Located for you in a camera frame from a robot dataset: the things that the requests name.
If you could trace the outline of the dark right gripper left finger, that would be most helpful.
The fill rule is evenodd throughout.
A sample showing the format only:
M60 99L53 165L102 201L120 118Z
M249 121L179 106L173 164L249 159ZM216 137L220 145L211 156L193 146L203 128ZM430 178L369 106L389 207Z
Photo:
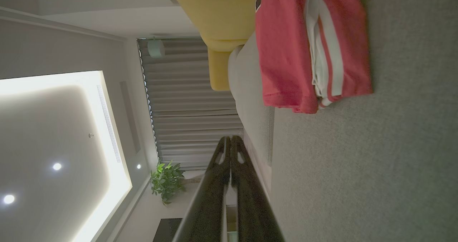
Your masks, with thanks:
M230 177L230 137L222 137L172 242L222 242Z

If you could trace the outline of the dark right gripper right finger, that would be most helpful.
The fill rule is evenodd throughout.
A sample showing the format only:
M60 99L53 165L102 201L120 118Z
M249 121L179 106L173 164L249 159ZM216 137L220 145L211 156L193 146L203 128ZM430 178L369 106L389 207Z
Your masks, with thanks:
M244 141L231 138L231 178L237 192L238 242L285 242Z

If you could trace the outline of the red jersey with white sleeves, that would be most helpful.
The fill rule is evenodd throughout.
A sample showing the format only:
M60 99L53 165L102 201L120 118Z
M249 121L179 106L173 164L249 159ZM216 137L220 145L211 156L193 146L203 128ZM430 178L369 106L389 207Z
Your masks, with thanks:
M255 10L265 105L315 114L373 93L361 0L256 0Z

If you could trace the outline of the green potted plant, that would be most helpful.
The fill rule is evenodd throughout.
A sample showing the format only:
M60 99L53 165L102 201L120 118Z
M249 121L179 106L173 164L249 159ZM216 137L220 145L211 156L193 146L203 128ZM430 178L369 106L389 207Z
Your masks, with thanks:
M183 173L180 164L173 162L159 162L156 169L151 171L150 188L152 194L159 195L164 206L167 207L178 193L186 191L183 184Z

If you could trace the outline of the grey sofa back cushion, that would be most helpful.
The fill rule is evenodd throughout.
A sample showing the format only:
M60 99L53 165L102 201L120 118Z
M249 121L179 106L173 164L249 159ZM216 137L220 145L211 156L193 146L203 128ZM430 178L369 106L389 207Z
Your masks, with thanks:
M230 54L228 80L237 113L248 136L250 157L266 190L270 191L275 109L263 102L256 33Z

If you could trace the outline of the grey pleated curtain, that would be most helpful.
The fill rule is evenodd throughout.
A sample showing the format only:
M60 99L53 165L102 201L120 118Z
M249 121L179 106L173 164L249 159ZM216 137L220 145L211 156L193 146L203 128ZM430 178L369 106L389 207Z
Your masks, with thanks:
M155 146L163 163L205 170L223 136L242 135L231 92L210 86L208 50L199 37L163 39L152 58L149 39L137 39Z

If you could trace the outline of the grey sofa seat cushion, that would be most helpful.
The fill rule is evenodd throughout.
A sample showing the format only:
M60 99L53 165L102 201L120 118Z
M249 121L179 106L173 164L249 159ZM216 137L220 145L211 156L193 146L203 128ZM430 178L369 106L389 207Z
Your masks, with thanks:
M373 94L275 110L286 242L458 242L458 0L362 0Z

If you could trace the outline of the yellow sofa cushion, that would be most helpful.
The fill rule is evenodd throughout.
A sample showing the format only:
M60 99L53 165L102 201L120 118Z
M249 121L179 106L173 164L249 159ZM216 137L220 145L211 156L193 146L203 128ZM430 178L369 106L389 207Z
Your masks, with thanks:
M229 91L228 61L255 30L255 0L177 0L208 48L211 88Z

